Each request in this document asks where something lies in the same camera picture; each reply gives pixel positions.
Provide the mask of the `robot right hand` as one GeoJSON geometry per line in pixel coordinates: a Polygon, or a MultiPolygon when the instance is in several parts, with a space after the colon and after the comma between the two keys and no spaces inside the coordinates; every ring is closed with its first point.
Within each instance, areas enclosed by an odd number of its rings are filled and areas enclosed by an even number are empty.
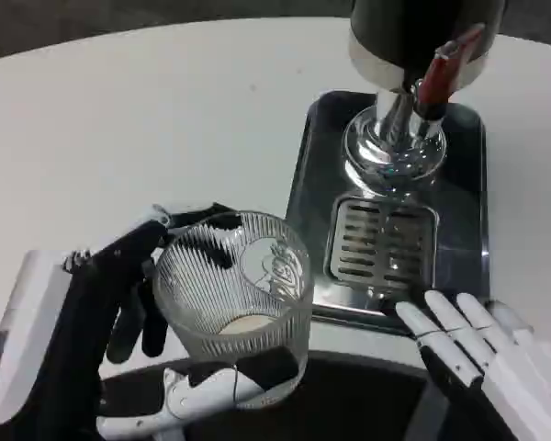
{"type": "Polygon", "coordinates": [[[399,301],[433,383],[485,440],[551,440],[551,342],[506,304],[469,293],[399,301]]]}

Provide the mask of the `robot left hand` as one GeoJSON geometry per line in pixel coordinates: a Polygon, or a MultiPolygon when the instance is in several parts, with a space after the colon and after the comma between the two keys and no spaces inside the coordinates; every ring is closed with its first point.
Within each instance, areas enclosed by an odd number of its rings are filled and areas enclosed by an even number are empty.
{"type": "Polygon", "coordinates": [[[186,425],[285,399],[308,358],[313,278],[280,218],[162,206],[96,252],[27,253],[0,322],[0,440],[181,439],[186,425]],[[99,369],[168,332],[190,360],[113,413],[99,369]]]}

